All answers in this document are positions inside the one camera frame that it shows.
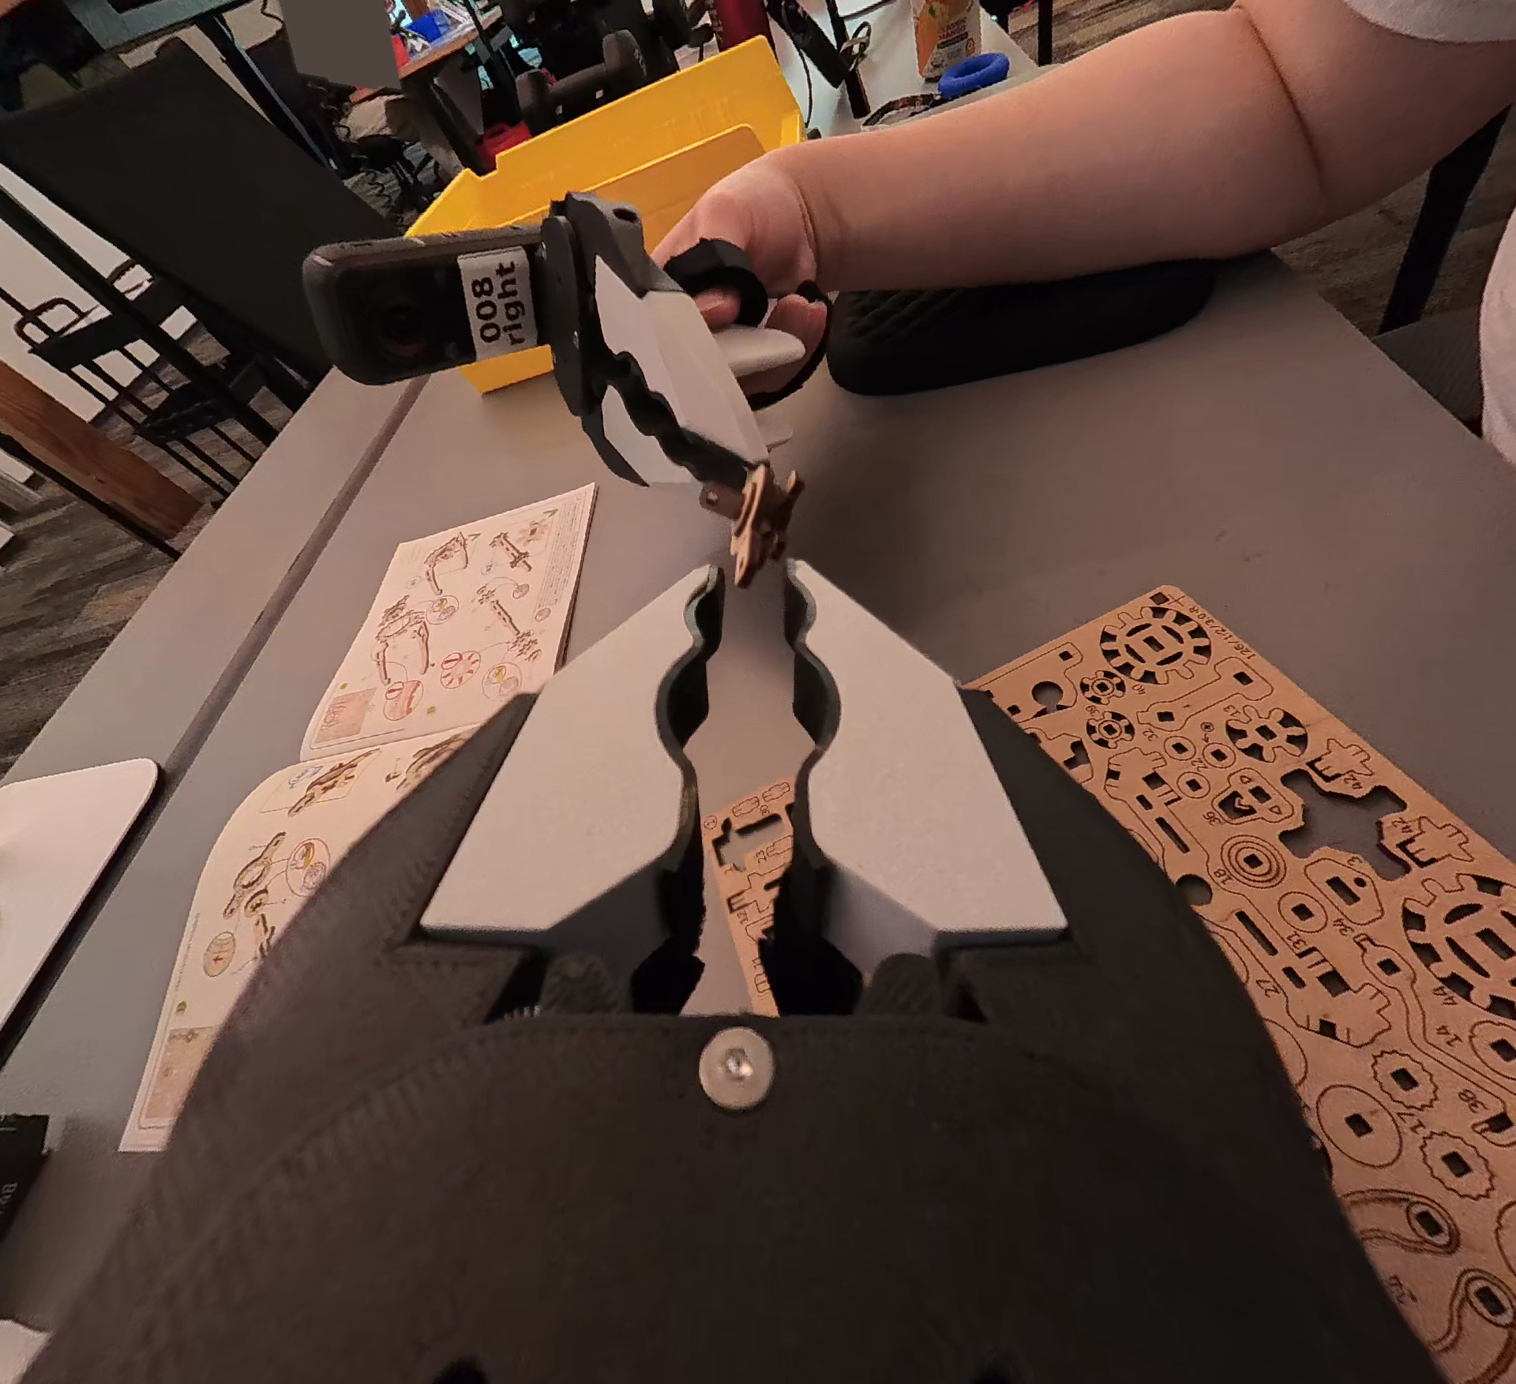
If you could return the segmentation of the person's right hand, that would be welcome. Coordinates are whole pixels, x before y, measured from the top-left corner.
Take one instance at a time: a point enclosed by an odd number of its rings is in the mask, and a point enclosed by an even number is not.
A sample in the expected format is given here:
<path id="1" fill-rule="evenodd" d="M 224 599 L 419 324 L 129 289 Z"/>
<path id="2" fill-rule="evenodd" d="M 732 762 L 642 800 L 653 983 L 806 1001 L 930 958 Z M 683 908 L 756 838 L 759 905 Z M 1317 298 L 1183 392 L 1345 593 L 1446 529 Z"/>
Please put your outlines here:
<path id="1" fill-rule="evenodd" d="M 759 158 L 715 184 L 651 251 L 664 267 L 702 240 L 732 243 L 775 300 L 769 324 L 804 343 L 802 357 L 790 369 L 742 381 L 750 404 L 793 383 L 828 327 L 828 306 L 796 294 L 799 286 L 820 281 L 818 257 L 799 185 L 780 161 L 779 154 Z"/>

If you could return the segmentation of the laser-cut wooden parts sheet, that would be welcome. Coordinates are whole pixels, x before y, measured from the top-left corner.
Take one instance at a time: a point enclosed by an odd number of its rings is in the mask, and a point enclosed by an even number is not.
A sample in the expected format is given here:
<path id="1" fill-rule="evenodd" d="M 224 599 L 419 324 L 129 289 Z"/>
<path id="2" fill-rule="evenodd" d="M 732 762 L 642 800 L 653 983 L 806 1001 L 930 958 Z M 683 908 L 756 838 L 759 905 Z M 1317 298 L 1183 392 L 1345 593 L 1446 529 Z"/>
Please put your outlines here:
<path id="1" fill-rule="evenodd" d="M 1173 588 L 973 687 L 1197 910 L 1433 1361 L 1513 1381 L 1513 862 Z"/>

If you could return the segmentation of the black utility cart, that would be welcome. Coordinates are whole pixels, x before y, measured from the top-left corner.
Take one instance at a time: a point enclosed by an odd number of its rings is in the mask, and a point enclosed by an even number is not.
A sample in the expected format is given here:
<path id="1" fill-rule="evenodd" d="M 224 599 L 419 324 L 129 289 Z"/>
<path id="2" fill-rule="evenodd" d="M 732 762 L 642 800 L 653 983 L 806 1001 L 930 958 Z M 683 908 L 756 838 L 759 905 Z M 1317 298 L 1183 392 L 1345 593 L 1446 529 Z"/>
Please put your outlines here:
<path id="1" fill-rule="evenodd" d="M 130 439 L 215 499 L 228 498 L 275 442 L 275 408 L 312 386 L 253 333 L 126 263 L 111 305 L 65 295 L 35 305 L 3 294 L 25 349 L 100 404 L 92 419 Z"/>

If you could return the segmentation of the yellow plastic bin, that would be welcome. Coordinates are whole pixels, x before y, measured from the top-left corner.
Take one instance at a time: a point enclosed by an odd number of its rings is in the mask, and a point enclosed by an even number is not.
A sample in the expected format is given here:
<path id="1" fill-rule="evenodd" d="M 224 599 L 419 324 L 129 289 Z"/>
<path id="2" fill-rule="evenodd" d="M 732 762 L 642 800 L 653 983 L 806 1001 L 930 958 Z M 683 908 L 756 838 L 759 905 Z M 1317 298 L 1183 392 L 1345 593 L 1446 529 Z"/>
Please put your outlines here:
<path id="1" fill-rule="evenodd" d="M 755 39 L 501 154 L 486 177 L 460 176 L 407 238 L 533 225 L 589 193 L 632 206 L 656 247 L 715 182 L 804 139 L 799 104 Z"/>

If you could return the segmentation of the black divider panel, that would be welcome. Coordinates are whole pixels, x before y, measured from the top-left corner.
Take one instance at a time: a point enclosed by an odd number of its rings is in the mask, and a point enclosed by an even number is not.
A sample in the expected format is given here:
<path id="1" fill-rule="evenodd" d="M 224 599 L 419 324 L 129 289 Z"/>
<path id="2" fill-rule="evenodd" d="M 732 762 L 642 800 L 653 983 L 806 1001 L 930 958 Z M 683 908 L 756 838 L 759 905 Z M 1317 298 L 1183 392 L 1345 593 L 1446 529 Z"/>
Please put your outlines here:
<path id="1" fill-rule="evenodd" d="M 170 40 L 102 87 L 3 118 L 3 165 L 156 275 L 321 375 L 317 247 L 396 228 Z"/>

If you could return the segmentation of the thick wooden post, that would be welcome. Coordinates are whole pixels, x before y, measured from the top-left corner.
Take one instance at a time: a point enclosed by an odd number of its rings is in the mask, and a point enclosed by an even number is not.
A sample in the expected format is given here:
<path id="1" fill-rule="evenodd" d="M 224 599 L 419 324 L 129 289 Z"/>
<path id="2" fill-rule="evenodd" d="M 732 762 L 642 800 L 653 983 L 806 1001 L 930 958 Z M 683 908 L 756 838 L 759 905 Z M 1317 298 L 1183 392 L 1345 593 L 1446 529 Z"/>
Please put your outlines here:
<path id="1" fill-rule="evenodd" d="M 173 542 L 199 515 L 199 501 L 9 365 L 1 365 L 1 448 L 134 537 L 180 556 Z"/>

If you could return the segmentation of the white stand base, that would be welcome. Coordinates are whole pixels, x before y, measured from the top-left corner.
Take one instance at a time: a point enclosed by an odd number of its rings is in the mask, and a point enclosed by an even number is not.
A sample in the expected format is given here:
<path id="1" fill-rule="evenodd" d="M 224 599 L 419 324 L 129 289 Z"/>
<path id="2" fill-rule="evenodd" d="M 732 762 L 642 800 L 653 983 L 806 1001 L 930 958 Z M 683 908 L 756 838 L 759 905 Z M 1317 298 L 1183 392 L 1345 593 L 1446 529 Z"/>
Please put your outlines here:
<path id="1" fill-rule="evenodd" d="M 1 789 L 1 1020 L 14 1017 L 159 784 L 149 760 Z"/>

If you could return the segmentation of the black mesh wrist rest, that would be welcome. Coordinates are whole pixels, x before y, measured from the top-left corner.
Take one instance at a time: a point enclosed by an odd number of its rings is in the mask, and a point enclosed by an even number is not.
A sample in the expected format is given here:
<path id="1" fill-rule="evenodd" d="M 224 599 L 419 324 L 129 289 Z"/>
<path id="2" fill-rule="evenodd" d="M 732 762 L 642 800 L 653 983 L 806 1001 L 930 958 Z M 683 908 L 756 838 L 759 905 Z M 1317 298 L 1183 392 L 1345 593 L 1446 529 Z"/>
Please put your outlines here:
<path id="1" fill-rule="evenodd" d="M 1213 262 L 1169 262 L 1040 284 L 839 295 L 826 364 L 861 396 L 952 389 L 1122 351 L 1188 324 Z"/>

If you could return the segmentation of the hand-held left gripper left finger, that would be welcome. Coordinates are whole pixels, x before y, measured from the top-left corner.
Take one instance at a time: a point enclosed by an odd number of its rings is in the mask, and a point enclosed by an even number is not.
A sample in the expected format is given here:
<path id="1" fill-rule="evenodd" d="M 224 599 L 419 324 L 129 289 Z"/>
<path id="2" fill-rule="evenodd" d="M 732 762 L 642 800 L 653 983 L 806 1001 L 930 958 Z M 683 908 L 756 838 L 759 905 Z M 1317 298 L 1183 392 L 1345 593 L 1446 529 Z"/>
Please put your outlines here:
<path id="1" fill-rule="evenodd" d="M 554 674 L 422 916 L 431 937 L 544 953 L 694 953 L 699 797 L 726 579 L 700 566 Z"/>

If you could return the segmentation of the person's right forearm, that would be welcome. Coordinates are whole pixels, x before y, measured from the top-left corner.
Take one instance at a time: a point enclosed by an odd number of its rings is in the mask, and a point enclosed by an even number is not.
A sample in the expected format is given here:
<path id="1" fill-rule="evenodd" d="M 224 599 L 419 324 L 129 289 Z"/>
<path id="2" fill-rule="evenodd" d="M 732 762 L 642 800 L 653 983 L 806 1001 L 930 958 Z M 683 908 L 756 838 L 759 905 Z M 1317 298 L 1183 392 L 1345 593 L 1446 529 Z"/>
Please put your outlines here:
<path id="1" fill-rule="evenodd" d="M 1513 101 L 1513 45 L 1339 0 L 1237 0 L 976 106 L 806 149 L 837 290 L 1051 281 L 1271 249 L 1380 200 Z"/>

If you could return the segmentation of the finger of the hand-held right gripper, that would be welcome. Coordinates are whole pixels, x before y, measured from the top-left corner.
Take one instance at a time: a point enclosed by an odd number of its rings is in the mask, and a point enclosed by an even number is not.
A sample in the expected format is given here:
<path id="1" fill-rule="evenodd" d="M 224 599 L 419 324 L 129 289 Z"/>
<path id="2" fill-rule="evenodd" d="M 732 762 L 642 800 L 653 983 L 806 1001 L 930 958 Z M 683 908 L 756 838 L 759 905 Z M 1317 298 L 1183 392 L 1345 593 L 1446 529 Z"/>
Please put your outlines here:
<path id="1" fill-rule="evenodd" d="M 654 434 L 635 426 L 632 416 L 651 416 L 654 427 L 672 439 L 677 453 L 694 467 L 673 462 Z M 621 391 L 605 389 L 599 402 L 581 415 L 602 464 L 632 485 L 721 485 L 729 486 L 729 462 L 713 450 L 694 453 L 693 434 L 683 431 L 667 397 L 653 389 L 630 389 L 630 404 Z"/>
<path id="2" fill-rule="evenodd" d="M 634 389 L 667 397 L 678 426 L 729 462 L 729 486 L 743 486 L 748 469 L 767 461 L 767 443 L 737 376 L 775 370 L 775 332 L 712 333 L 691 297 L 677 289 L 637 295 L 602 259 L 594 297 L 602 340 L 621 357 L 614 370 L 634 370 Z"/>

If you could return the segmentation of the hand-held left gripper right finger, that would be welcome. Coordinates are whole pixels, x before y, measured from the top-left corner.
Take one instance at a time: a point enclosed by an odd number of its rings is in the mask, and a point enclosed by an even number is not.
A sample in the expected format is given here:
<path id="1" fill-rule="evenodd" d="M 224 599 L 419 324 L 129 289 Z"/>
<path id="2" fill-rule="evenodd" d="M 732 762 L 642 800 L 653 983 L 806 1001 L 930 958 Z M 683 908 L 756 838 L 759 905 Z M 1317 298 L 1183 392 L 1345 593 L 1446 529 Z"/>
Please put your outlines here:
<path id="1" fill-rule="evenodd" d="M 965 695 L 810 564 L 785 564 L 796 784 L 788 937 L 852 964 L 1044 943 L 1067 920 Z"/>

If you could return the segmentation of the illustrated instruction booklet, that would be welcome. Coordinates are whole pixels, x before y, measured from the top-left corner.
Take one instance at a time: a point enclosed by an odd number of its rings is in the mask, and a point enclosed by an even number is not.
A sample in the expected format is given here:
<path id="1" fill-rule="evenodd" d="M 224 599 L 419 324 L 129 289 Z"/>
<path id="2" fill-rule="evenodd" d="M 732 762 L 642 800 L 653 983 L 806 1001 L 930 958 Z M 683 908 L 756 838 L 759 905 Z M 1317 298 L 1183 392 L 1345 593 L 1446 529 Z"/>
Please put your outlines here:
<path id="1" fill-rule="evenodd" d="M 505 705 L 557 671 L 597 485 L 400 545 L 298 760 L 199 875 L 119 1150 L 161 1150 L 229 1015 L 331 869 Z"/>

